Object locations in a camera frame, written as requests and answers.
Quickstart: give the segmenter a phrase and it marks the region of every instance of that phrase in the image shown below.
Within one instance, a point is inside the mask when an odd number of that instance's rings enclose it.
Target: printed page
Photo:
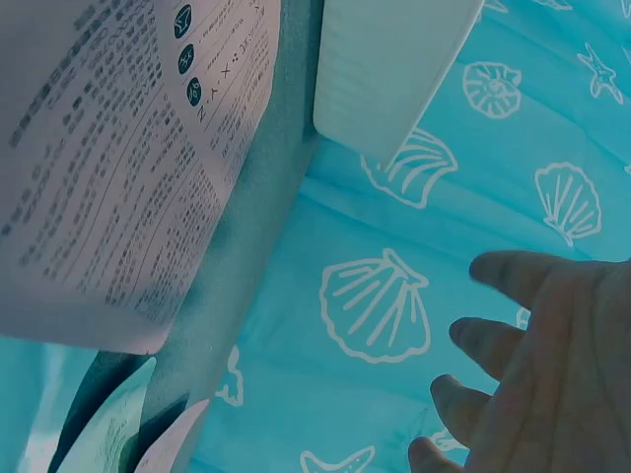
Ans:
[[[280,0],[10,0],[0,332],[164,343],[268,104]]]
[[[208,402],[208,399],[199,401],[182,412],[145,452],[134,473],[171,473],[181,446],[206,411]]]

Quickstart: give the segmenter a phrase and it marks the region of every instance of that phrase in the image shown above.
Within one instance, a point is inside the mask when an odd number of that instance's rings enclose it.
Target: booklet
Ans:
[[[280,0],[9,0],[0,332],[155,353],[271,94]]]

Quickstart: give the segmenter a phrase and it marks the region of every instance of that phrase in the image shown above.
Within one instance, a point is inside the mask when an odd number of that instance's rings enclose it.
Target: scallop shell print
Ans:
[[[499,62],[474,62],[464,68],[462,88],[470,105],[493,119],[507,118],[522,104],[522,71]]]
[[[430,348],[430,326],[420,290],[427,278],[392,250],[381,258],[328,266],[319,298],[328,335],[349,357],[400,363]]]
[[[427,207],[438,180],[457,170],[457,161],[445,143],[434,135],[415,129],[387,166],[361,157],[371,184],[396,200],[417,209]]]
[[[572,5],[566,0],[534,0],[534,2],[554,10],[573,10]]]
[[[594,183],[570,163],[553,163],[534,175],[545,210],[543,222],[574,246],[579,238],[600,232],[602,211]]]

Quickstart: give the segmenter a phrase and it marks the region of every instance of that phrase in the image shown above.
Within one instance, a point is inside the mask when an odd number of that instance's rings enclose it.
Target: finger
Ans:
[[[473,431],[491,397],[484,392],[462,386],[448,374],[437,377],[430,390],[445,427],[454,439],[471,447]]]
[[[412,473],[462,473],[462,468],[447,460],[429,439],[416,439],[407,454]]]
[[[526,333],[502,322],[461,318],[450,327],[454,343],[498,381]]]
[[[539,288],[553,271],[572,261],[528,251],[497,251],[475,258],[469,274],[475,281],[497,289],[521,306],[532,309]]]

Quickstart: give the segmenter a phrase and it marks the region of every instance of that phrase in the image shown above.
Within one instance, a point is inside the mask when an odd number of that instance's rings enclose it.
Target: starfish print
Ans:
[[[374,457],[375,447],[372,445],[353,453],[337,464],[324,463],[313,453],[305,450],[300,455],[300,464],[303,467],[303,473],[362,473]]]
[[[496,12],[509,13],[509,9],[500,0],[486,0],[484,6]]]
[[[600,96],[602,89],[609,89],[615,101],[623,104],[624,98],[620,89],[614,84],[613,80],[616,77],[616,73],[613,69],[603,64],[596,52],[592,48],[592,45],[588,42],[585,43],[585,48],[588,51],[589,56],[583,54],[577,54],[579,60],[592,69],[594,76],[592,77],[592,83],[590,84],[590,92],[595,99]]]
[[[620,0],[622,4],[622,15],[624,18],[631,17],[631,0]]]
[[[543,5],[544,7],[550,7],[554,10],[573,10],[572,5],[570,5],[566,0],[534,0],[539,5]]]

